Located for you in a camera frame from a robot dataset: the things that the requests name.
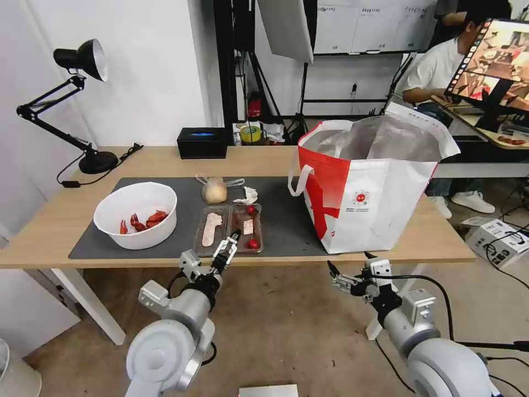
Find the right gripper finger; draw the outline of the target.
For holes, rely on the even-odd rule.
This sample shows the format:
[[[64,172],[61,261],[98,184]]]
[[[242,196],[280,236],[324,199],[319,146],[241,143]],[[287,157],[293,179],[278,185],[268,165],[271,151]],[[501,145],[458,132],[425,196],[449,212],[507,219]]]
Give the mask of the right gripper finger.
[[[327,265],[329,268],[332,284],[336,287],[353,287],[357,286],[363,281],[361,278],[340,273],[338,268],[330,260],[327,260]]]
[[[332,280],[332,286],[340,291],[355,297],[363,297],[366,294],[366,282],[356,280]]]

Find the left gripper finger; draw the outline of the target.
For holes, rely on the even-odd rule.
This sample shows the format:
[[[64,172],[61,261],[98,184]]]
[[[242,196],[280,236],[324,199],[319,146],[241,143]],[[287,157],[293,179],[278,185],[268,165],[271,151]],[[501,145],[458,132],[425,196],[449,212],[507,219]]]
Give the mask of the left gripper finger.
[[[235,256],[237,249],[238,249],[238,243],[240,240],[241,235],[230,235],[226,239],[223,240],[223,261],[224,261],[224,267],[228,267]]]
[[[239,231],[234,231],[233,233],[231,233],[230,235],[240,235],[240,232]],[[212,256],[212,260],[213,262],[224,262],[223,261],[223,240],[219,243],[218,247],[216,248],[213,256]]]

